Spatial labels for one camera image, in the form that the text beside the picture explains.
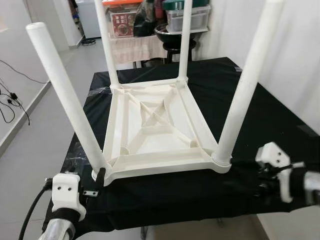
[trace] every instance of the tiled floor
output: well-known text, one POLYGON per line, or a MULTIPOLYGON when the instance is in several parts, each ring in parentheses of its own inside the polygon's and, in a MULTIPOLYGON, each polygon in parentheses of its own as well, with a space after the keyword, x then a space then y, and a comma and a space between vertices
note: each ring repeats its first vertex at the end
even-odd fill
MULTIPOLYGON (((62 53, 63 62, 84 104, 95 72, 107 70, 101 41, 96 45, 80 46, 62 53)), ((131 68, 131 64, 119 66, 131 68)), ((23 219, 34 197, 44 184, 45 177, 59 172, 73 129, 51 87, 30 116, 31 126, 25 124, 0 158, 0 240, 16 240, 23 219)), ((39 201, 28 225, 25 240, 35 240, 50 199, 46 193, 39 201)), ((215 220, 181 222, 151 227, 148 240, 161 239, 259 239, 247 216, 226 219, 226 227, 219 228, 215 220)), ((138 240, 138 228, 110 233, 89 233, 81 240, 138 240)))

